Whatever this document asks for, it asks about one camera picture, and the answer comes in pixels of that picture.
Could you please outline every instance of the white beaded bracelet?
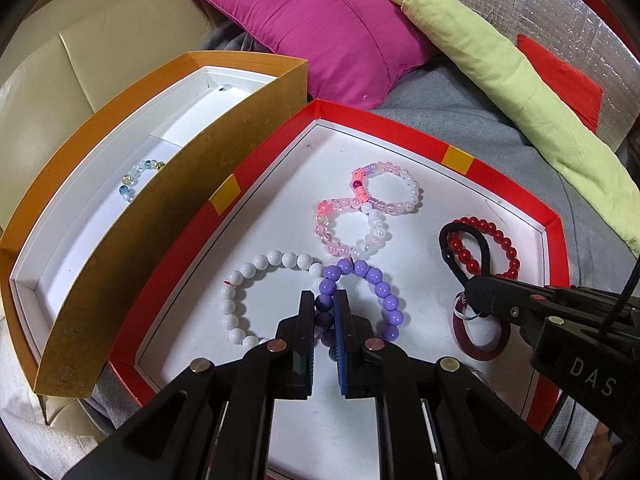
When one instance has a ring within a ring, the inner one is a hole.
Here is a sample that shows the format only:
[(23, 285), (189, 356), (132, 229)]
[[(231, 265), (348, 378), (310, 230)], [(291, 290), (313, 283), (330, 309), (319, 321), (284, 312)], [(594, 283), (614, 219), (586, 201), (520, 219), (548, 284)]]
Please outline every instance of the white beaded bracelet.
[(302, 270), (308, 270), (309, 275), (314, 279), (313, 290), (318, 290), (320, 282), (324, 280), (322, 274), (324, 273), (324, 266), (319, 263), (314, 263), (313, 258), (309, 254), (300, 254), (280, 251), (269, 251), (267, 255), (258, 254), (252, 263), (242, 264), (240, 270), (232, 270), (225, 284), (220, 288), (222, 294), (222, 300), (220, 301), (220, 312), (223, 314), (222, 324), (229, 330), (229, 341), (233, 344), (242, 344), (242, 348), (250, 350), (257, 344), (263, 343), (268, 338), (258, 339), (255, 335), (247, 335), (244, 330), (238, 327), (240, 320), (238, 316), (234, 315), (236, 311), (236, 302), (234, 298), (236, 296), (236, 287), (244, 283), (244, 280), (250, 280), (256, 275), (256, 272), (266, 270), (270, 265), (273, 267), (279, 267), (283, 265), (287, 269), (293, 269), (299, 267)]

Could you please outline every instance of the beige leather couch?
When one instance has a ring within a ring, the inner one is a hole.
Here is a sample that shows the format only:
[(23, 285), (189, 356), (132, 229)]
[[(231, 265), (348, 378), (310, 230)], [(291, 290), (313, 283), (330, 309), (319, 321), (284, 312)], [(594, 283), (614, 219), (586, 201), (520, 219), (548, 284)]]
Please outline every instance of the beige leather couch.
[[(40, 0), (0, 57), (0, 233), (78, 126), (143, 75), (197, 50), (210, 30), (192, 0)], [(77, 400), (44, 397), (41, 406), (49, 424), (103, 438)]]

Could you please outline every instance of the box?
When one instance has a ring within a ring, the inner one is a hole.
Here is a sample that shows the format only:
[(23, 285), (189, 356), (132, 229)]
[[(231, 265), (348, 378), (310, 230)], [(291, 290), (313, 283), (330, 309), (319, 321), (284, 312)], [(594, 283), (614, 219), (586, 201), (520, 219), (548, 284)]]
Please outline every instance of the box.
[[(306, 103), (306, 62), (190, 52), (83, 124), (28, 189), (0, 239), (0, 288), (34, 392), (87, 397), (130, 306), (202, 204)], [(118, 188), (139, 160), (136, 198)]]

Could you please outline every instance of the red cushion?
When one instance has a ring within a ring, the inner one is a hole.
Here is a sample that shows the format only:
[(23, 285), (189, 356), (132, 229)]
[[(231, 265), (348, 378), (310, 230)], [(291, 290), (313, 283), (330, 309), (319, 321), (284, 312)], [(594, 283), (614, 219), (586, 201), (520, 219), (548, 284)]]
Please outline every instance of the red cushion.
[(582, 124), (595, 133), (602, 88), (524, 34), (518, 35), (518, 49), (527, 57), (542, 81), (574, 111)]

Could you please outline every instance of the silver insulation sheet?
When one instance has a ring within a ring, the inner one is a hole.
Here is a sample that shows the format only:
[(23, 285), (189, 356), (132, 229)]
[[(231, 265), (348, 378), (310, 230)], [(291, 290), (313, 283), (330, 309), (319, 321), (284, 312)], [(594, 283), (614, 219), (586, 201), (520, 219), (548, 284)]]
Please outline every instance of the silver insulation sheet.
[(640, 114), (640, 63), (581, 0), (459, 0), (514, 43), (525, 34), (602, 87), (597, 136), (615, 151)]

